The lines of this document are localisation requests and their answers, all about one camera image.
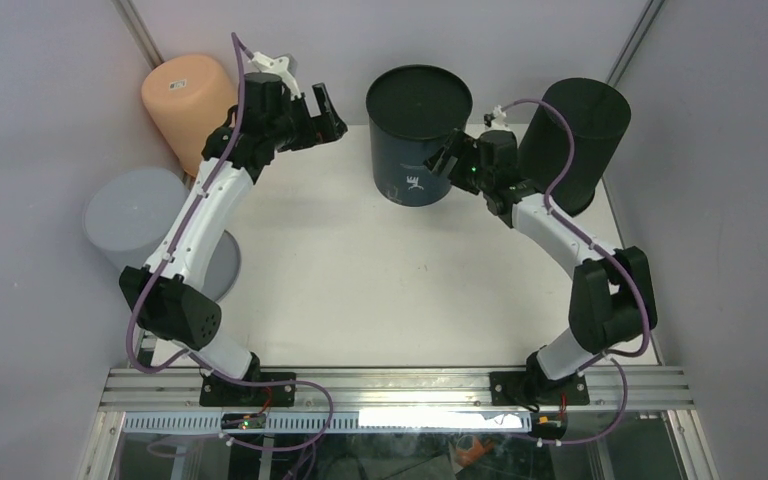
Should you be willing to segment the black ribbed bin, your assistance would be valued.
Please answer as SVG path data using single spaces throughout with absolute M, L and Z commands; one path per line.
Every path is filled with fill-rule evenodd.
M 571 128 L 574 158 L 551 193 L 570 216 L 585 211 L 631 122 L 627 99 L 615 88 L 589 78 L 567 78 L 552 84 L 542 100 L 555 108 Z M 519 170 L 545 192 L 566 165 L 569 141 L 555 115 L 539 106 L 520 141 Z

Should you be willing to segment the orange capybara bin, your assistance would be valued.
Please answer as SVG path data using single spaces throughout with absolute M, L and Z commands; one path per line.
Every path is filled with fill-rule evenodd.
M 197 176 L 207 137 L 237 103 L 236 85 L 225 68 L 208 55 L 179 56 L 152 70 L 140 94 L 183 171 Z

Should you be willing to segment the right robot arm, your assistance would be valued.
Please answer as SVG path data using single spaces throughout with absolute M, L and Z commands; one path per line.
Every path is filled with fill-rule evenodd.
M 629 355 L 646 352 L 657 323 L 647 256 L 579 227 L 519 171 L 511 131 L 488 130 L 473 138 L 455 130 L 424 164 L 452 186 L 482 196 L 493 215 L 541 247 L 572 281 L 568 327 L 527 358 L 522 395 L 548 405 L 572 377 L 606 355 L 621 355 L 617 344 L 640 339 Z

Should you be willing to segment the dark blue bin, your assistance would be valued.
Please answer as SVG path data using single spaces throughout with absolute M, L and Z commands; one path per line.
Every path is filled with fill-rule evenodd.
M 425 207 L 443 199 L 448 180 L 424 165 L 448 136 L 466 126 L 473 98 L 456 74 L 432 65 L 404 65 L 386 71 L 368 88 L 373 182 L 387 200 Z

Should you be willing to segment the grey plastic bin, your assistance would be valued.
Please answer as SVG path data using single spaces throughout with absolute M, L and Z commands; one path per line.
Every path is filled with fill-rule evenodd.
M 116 267 L 130 308 L 198 295 L 219 302 L 233 287 L 241 255 L 225 226 L 253 183 L 243 170 L 216 168 L 210 160 L 193 189 L 163 168 L 133 170 L 89 201 L 86 236 Z

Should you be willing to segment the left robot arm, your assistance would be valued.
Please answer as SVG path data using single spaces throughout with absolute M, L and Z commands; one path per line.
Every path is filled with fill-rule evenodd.
M 142 266 L 121 272 L 119 286 L 131 310 L 126 351 L 141 372 L 158 373 L 172 362 L 141 364 L 136 329 L 178 346 L 173 359 L 189 356 L 222 379 L 222 392 L 235 405 L 258 399 L 259 359 L 223 332 L 221 307 L 203 287 L 232 211 L 275 156 L 332 143 L 347 133 L 326 85 L 317 83 L 312 92 L 316 115 L 279 75 L 244 75 L 236 104 L 206 139 L 195 182 L 168 233 Z

